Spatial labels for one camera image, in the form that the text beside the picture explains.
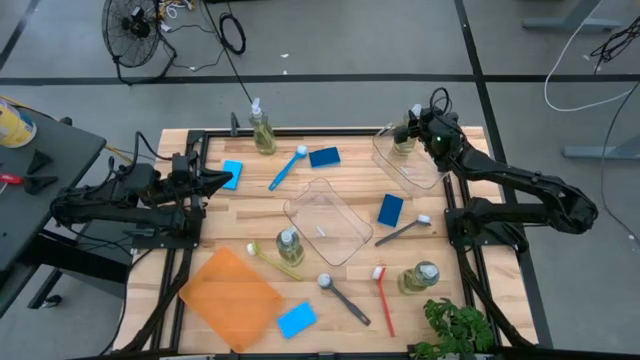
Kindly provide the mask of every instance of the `spray bottle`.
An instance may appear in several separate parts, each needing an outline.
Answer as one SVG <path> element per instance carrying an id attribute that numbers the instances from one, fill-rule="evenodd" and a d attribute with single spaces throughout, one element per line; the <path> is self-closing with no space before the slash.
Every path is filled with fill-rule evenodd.
<path id="1" fill-rule="evenodd" d="M 276 137 L 269 125 L 269 116 L 260 109 L 260 98 L 253 99 L 249 122 L 253 126 L 253 140 L 256 142 L 258 152 L 262 155 L 275 153 Z"/>

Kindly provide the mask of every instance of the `fan stand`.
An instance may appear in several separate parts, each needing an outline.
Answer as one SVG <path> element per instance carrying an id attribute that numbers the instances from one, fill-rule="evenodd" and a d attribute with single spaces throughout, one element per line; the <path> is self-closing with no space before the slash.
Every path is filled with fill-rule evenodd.
<path id="1" fill-rule="evenodd" d="M 120 80 L 122 83 L 127 84 L 129 86 L 134 84 L 151 84 L 163 78 L 167 74 L 167 71 L 169 71 L 171 64 L 173 64 L 173 61 L 175 60 L 175 58 L 178 57 L 178 53 L 176 52 L 176 49 L 173 46 L 171 46 L 171 44 L 169 44 L 169 41 L 167 41 L 167 39 L 164 36 L 162 36 L 162 34 L 158 33 L 158 35 L 160 36 L 160 41 L 162 41 L 165 45 L 167 45 L 169 47 L 169 50 L 171 50 L 171 53 L 172 53 L 172 55 L 169 57 L 169 61 L 167 62 L 167 65 L 164 67 L 160 75 L 150 79 L 145 78 L 138 81 L 125 80 L 122 78 L 122 74 L 120 73 L 120 56 L 114 56 L 112 59 L 113 59 L 113 62 L 116 64 L 116 71 L 118 72 L 118 80 Z"/>

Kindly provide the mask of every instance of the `soap bottle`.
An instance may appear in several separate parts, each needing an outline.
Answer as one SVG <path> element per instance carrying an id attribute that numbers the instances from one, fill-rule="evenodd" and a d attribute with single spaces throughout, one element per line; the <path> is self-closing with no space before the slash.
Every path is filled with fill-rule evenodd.
<path id="1" fill-rule="evenodd" d="M 422 111 L 422 105 L 420 104 L 415 104 L 413 105 L 413 107 L 410 110 L 413 115 L 416 116 L 416 118 L 420 118 L 420 112 Z M 400 123 L 398 126 L 396 126 L 396 129 L 399 128 L 406 128 L 409 126 L 409 114 L 405 113 L 402 117 L 402 123 Z M 413 151 L 413 147 L 416 145 L 416 140 L 418 138 L 414 137 L 414 138 L 407 138 L 407 141 L 400 143 L 400 144 L 396 144 L 393 143 L 393 149 L 396 151 L 396 153 L 398 153 L 399 155 L 409 155 L 412 151 Z"/>
<path id="2" fill-rule="evenodd" d="M 276 238 L 276 246 L 282 259 L 291 267 L 300 265 L 304 259 L 304 248 L 295 227 L 282 230 Z"/>
<path id="3" fill-rule="evenodd" d="M 260 109 L 260 98 L 253 99 L 251 104 L 251 117 L 249 122 L 253 126 L 253 140 L 258 152 L 262 155 L 271 155 L 276 152 L 276 137 L 269 125 L 269 117 Z"/>
<path id="4" fill-rule="evenodd" d="M 398 289 L 406 295 L 417 294 L 440 279 L 438 267 L 429 261 L 421 261 L 413 269 L 407 269 L 398 276 Z"/>

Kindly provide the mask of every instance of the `desk leg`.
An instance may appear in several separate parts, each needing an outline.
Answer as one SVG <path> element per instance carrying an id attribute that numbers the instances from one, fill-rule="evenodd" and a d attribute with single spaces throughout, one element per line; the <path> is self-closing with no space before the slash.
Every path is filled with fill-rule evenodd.
<path id="1" fill-rule="evenodd" d="M 47 277 L 47 280 L 42 283 L 40 289 L 38 289 L 36 294 L 29 302 L 29 305 L 27 305 L 27 308 L 40 309 L 42 305 L 47 301 L 49 293 L 51 292 L 51 290 L 53 290 L 53 287 L 56 286 L 56 283 L 58 282 L 58 280 L 60 280 L 61 276 L 62 271 L 60 271 L 60 269 L 54 268 L 53 270 L 51 270 L 51 273 Z"/>
<path id="2" fill-rule="evenodd" d="M 38 235 L 21 259 L 124 284 L 128 266 Z"/>

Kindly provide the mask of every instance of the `white cable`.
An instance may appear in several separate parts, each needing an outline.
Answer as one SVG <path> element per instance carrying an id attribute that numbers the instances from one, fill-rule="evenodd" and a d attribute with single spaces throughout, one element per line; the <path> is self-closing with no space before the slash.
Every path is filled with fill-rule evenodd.
<path id="1" fill-rule="evenodd" d="M 584 20 L 582 20 L 582 23 L 580 24 L 580 26 L 578 26 L 578 28 L 576 29 L 576 31 L 573 33 L 573 35 L 571 35 L 571 37 L 569 38 L 569 41 L 567 42 L 567 45 L 564 46 L 564 49 L 562 49 L 562 52 L 560 53 L 560 57 L 558 58 L 558 61 L 556 61 L 556 64 L 553 66 L 553 68 L 551 69 L 551 72 L 549 73 L 549 75 L 547 75 L 547 78 L 544 80 L 544 101 L 547 102 L 547 105 L 549 105 L 550 108 L 552 108 L 555 111 L 561 111 L 561 112 L 572 112 L 572 111 L 579 111 L 579 110 L 584 110 L 584 109 L 588 109 L 594 106 L 599 106 L 602 104 L 606 104 L 612 101 L 616 101 L 622 97 L 627 96 L 631 90 L 627 90 L 624 93 L 613 97 L 611 99 L 607 99 L 607 100 L 602 100 L 602 101 L 598 101 L 595 102 L 593 104 L 588 104 L 588 105 L 583 105 L 583 106 L 579 106 L 577 108 L 567 108 L 567 109 L 563 109 L 563 108 L 559 108 L 559 107 L 555 107 L 553 104 L 551 104 L 551 102 L 549 102 L 549 96 L 547 95 L 547 85 L 549 84 L 549 78 L 551 78 L 551 75 L 553 75 L 553 73 L 556 71 L 556 68 L 558 67 L 558 65 L 560 65 L 560 61 L 562 61 L 562 58 L 564 57 L 564 53 L 567 52 L 567 49 L 569 48 L 569 45 L 571 45 L 571 42 L 573 41 L 573 38 L 576 37 L 576 35 L 578 35 L 578 33 L 580 32 L 580 29 L 582 29 L 582 26 L 587 22 L 587 19 L 591 17 L 591 15 L 593 15 L 593 13 L 600 7 L 600 4 L 602 4 L 602 1 L 600 1 L 598 3 L 598 5 L 596 5 L 595 8 L 593 8 L 593 10 L 591 10 L 591 12 L 589 13 L 589 15 L 587 15 Z"/>

